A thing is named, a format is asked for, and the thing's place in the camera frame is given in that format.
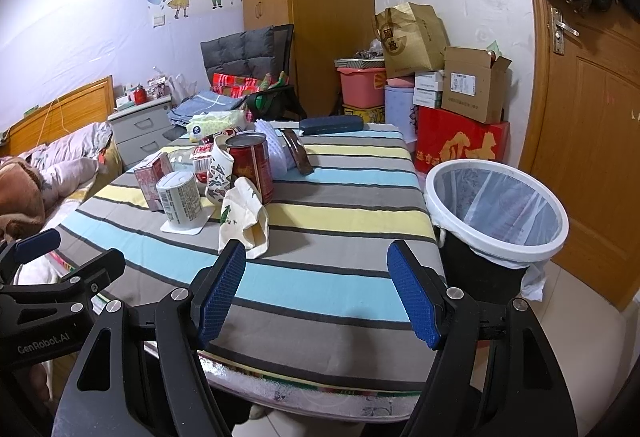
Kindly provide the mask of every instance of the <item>drawer handle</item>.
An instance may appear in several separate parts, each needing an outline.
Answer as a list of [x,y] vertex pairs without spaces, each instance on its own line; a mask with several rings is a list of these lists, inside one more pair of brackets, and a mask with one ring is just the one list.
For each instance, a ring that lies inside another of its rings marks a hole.
[[140,128],[140,130],[148,130],[149,128],[153,127],[154,122],[151,120],[150,117],[147,117],[146,119],[143,119],[142,121],[138,121],[135,122],[133,124],[133,126]]
[[157,152],[160,149],[160,147],[158,146],[158,141],[153,141],[153,142],[150,142],[149,144],[145,144],[145,146],[141,146],[140,149],[143,152],[153,153],[153,152]]

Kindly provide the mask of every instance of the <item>nightstand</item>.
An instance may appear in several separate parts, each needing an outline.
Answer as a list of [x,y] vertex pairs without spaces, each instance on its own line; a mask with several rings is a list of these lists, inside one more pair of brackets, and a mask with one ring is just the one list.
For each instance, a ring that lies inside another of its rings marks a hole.
[[125,170],[169,144],[169,140],[162,137],[162,132],[171,128],[167,117],[169,109],[171,96],[165,96],[108,117]]

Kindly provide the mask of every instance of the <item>cable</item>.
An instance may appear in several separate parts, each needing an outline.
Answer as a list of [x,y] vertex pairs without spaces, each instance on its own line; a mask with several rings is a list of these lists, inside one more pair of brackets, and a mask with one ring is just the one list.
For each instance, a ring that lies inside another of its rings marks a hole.
[[51,101],[49,103],[49,108],[47,109],[47,113],[44,116],[44,121],[42,122],[42,128],[40,128],[40,135],[38,136],[38,141],[36,142],[36,146],[40,145],[40,139],[42,138],[42,132],[44,132],[44,126],[45,126],[45,124],[47,124],[47,118],[49,117],[49,112],[51,111],[51,107],[53,106],[53,104],[55,102],[58,103],[58,107],[60,109],[60,123],[62,124],[62,129],[66,133],[71,133],[66,129],[66,126],[65,126],[65,114],[62,112],[62,104],[60,103],[60,98],[57,97],[54,101]]

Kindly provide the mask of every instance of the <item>paper coaster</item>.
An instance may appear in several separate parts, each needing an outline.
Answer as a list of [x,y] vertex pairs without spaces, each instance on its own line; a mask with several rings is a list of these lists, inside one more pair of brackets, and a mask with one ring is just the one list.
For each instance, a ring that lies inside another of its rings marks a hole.
[[197,235],[202,231],[202,228],[207,224],[207,221],[210,219],[215,206],[205,206],[202,208],[202,212],[200,216],[195,220],[196,224],[194,227],[190,227],[188,229],[184,229],[182,227],[174,227],[169,224],[169,221],[166,221],[160,227],[160,231],[163,233],[177,233],[178,235]]

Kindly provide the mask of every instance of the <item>gray drawer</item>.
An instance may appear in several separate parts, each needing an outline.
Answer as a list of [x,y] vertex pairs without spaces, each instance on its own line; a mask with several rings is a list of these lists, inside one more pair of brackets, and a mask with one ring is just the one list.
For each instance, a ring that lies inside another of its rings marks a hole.
[[128,141],[158,130],[169,130],[171,123],[166,113],[171,103],[159,104],[139,112],[130,113],[111,121],[116,143]]
[[147,155],[157,152],[162,147],[167,146],[169,141],[162,137],[163,131],[164,130],[159,130],[151,133],[145,133],[135,139],[129,139],[123,143],[117,143],[123,164],[127,166],[140,162]]

